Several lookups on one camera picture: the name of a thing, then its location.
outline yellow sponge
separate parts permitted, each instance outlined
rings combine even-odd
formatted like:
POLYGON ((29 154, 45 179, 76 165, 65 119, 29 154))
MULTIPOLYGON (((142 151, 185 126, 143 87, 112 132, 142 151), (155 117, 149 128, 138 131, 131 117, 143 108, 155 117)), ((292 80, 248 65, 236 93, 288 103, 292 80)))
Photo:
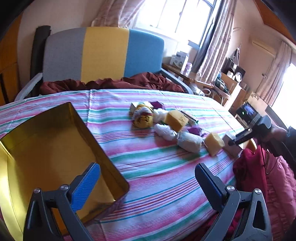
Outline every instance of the yellow sponge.
POLYGON ((187 124, 188 118, 178 110, 171 110, 167 113, 164 122, 174 131, 179 132, 187 124))
POLYGON ((204 140, 204 143, 210 156, 216 155, 225 146, 224 141, 215 132, 208 134, 204 140))

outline gold tray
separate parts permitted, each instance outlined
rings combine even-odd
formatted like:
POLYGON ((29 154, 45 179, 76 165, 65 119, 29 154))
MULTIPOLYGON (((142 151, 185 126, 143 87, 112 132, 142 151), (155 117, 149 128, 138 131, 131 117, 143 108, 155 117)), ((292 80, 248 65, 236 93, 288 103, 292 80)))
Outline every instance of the gold tray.
MULTIPOLYGON (((65 103, 22 123, 0 139, 0 208, 16 241, 22 241, 33 190, 56 190, 84 172, 91 162, 101 176, 83 209, 82 222, 102 218, 120 205, 128 182, 108 159, 71 103, 65 103)), ((54 215, 67 234, 58 212, 54 215)))

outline patterned curtain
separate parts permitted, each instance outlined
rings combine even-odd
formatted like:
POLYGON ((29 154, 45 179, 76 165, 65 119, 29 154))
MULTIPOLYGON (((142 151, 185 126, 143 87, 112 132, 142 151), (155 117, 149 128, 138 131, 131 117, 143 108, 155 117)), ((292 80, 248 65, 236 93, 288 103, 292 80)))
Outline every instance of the patterned curtain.
POLYGON ((105 0, 91 26, 127 28, 145 0, 105 0))
POLYGON ((221 4, 221 14, 218 16, 212 40, 196 74, 196 79, 201 79, 206 83, 215 81, 223 65, 232 35, 237 0, 224 0, 221 4))
POLYGON ((276 55, 276 58, 271 63, 267 72, 267 79, 264 79, 256 90, 256 94, 270 106, 276 100, 281 86, 283 84, 283 76, 290 66, 292 49, 288 44, 282 41, 281 47, 276 55))

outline striped bedsheet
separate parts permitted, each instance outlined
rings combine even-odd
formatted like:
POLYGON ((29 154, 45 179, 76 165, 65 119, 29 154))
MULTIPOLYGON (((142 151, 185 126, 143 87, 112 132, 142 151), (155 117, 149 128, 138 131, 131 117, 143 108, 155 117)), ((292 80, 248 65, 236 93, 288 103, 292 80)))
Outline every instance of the striped bedsheet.
POLYGON ((159 137, 153 128, 132 125, 129 106, 160 101, 167 110, 192 112, 199 126, 223 135, 243 130, 216 101, 201 96, 152 90, 69 91, 25 99, 0 107, 0 137, 27 119, 71 102, 105 153, 130 184, 123 206, 87 227, 94 240, 180 240, 212 214, 194 177, 204 162, 224 183, 234 182, 233 159, 223 150, 210 157, 205 149, 189 153, 159 137))

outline screw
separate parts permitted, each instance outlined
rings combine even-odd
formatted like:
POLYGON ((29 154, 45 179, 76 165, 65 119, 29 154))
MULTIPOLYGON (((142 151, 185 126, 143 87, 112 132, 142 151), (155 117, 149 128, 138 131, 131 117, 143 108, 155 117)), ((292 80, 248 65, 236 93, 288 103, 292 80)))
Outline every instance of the screw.
POLYGON ((227 186, 227 190, 232 192, 235 190, 235 188, 234 188, 234 186, 229 185, 229 186, 227 186))
POLYGON ((262 191, 261 191, 259 188, 255 188, 255 193, 257 193, 257 194, 261 194, 262 191))
POLYGON ((39 193, 40 192, 40 188, 35 188, 34 189, 34 193, 39 193))
POLYGON ((60 190, 66 191, 66 190, 68 190, 68 188, 69 188, 69 186, 67 184, 63 184, 63 185, 61 185, 60 190))

